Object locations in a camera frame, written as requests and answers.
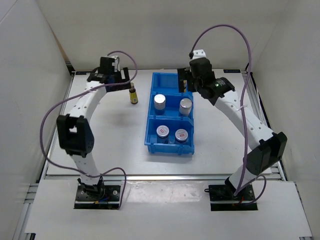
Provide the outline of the brown dropper bottle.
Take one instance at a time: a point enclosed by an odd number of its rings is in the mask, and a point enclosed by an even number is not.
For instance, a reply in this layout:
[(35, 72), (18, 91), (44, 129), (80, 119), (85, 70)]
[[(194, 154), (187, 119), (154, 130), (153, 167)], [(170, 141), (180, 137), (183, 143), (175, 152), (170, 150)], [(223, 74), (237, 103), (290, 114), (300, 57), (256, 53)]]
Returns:
[(181, 93), (187, 92), (187, 90), (188, 90), (187, 80), (181, 80), (180, 82), (181, 82), (181, 83), (180, 83), (180, 92), (181, 92)]
[(130, 89), (129, 89), (129, 97), (130, 97), (130, 103), (135, 105), (138, 103), (138, 95), (134, 86), (134, 83), (130, 83)]

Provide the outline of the silver-cap white jar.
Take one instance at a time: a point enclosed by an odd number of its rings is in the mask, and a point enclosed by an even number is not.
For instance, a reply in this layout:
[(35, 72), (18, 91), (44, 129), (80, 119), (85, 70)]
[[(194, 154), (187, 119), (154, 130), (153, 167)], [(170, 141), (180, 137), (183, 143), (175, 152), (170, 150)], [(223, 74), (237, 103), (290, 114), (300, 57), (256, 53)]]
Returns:
[(188, 117), (192, 109), (192, 101), (189, 98), (183, 98), (179, 103), (179, 113), (181, 116)]
[(163, 94), (156, 94), (153, 99), (154, 112), (156, 115), (163, 115), (166, 108), (166, 97)]

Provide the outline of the red-label dark jar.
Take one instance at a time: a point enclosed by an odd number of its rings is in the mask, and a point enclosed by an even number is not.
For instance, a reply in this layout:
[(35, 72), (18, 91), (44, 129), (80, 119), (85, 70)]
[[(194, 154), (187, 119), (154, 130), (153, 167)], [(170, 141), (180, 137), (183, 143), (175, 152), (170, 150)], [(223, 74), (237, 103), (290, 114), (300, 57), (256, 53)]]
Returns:
[(166, 125), (159, 125), (156, 129), (157, 143), (168, 144), (169, 133), (170, 133), (170, 130)]
[(188, 141), (189, 134), (187, 130), (180, 128), (176, 130), (174, 137), (176, 144), (186, 144)]

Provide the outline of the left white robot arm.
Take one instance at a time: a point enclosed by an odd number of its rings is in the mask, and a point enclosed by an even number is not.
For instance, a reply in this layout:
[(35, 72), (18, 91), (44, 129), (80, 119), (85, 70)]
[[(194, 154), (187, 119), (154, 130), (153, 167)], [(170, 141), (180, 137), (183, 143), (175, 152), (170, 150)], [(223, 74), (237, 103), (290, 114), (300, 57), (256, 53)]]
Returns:
[(131, 87), (127, 82), (130, 77), (126, 67), (123, 73), (124, 78), (117, 55), (101, 57), (100, 66), (92, 71), (86, 80), (84, 91), (87, 94), (80, 96), (73, 108), (67, 114), (59, 115), (56, 120), (59, 145), (81, 171), (78, 182), (93, 200), (103, 198), (105, 188), (92, 155), (95, 138), (90, 120), (106, 93)]

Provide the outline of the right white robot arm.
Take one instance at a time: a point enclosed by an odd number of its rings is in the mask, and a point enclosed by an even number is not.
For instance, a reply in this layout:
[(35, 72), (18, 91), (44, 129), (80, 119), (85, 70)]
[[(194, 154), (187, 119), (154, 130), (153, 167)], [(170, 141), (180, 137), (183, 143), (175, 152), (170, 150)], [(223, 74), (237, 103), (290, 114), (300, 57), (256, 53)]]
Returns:
[(217, 78), (210, 61), (200, 57), (189, 66), (177, 69), (179, 92), (197, 92), (220, 110), (244, 137), (242, 166), (225, 180), (224, 193), (230, 200), (238, 199), (243, 189), (267, 168), (282, 159), (287, 136), (271, 128), (239, 100), (234, 85), (225, 77)]

